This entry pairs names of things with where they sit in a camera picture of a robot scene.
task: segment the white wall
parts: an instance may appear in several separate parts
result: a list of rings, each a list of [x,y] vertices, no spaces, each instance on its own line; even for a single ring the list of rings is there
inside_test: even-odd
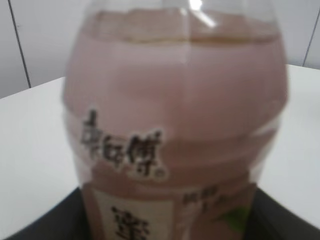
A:
[[[74,38],[90,2],[11,0],[33,87],[65,75]]]
[[[304,66],[308,68],[320,69],[320,18],[318,19]]]
[[[0,98],[28,88],[9,5],[0,0]]]
[[[317,21],[320,0],[272,0],[288,63],[302,66]]]

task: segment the printed label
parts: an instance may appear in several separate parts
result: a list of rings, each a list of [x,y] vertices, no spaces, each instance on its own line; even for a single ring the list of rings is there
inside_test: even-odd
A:
[[[172,201],[137,201],[93,190],[108,240],[172,239]]]
[[[129,166],[127,175],[137,180],[167,179],[168,171],[159,157],[163,135],[160,130],[145,136],[132,135],[127,141],[99,129],[97,118],[97,111],[91,110],[88,119],[83,122],[81,137],[81,143],[87,148],[92,160],[104,160],[118,172],[124,166]]]

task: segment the liquid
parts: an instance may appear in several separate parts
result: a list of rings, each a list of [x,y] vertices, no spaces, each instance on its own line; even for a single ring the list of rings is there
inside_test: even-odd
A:
[[[146,239],[242,237],[228,218],[250,209],[287,100],[285,58],[274,26],[206,16],[215,27],[177,9],[103,12],[78,36],[65,116],[97,240],[127,239],[130,231],[116,221],[124,212],[147,221]],[[92,157],[81,139],[93,108],[99,130],[126,149],[132,136],[160,131],[166,177],[136,178],[126,165],[115,170],[102,155]]]

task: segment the green leaf graphic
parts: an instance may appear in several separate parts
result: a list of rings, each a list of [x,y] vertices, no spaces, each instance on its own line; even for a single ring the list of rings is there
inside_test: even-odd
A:
[[[250,210],[246,207],[238,207],[224,214],[220,219],[227,222],[233,231],[244,233]]]

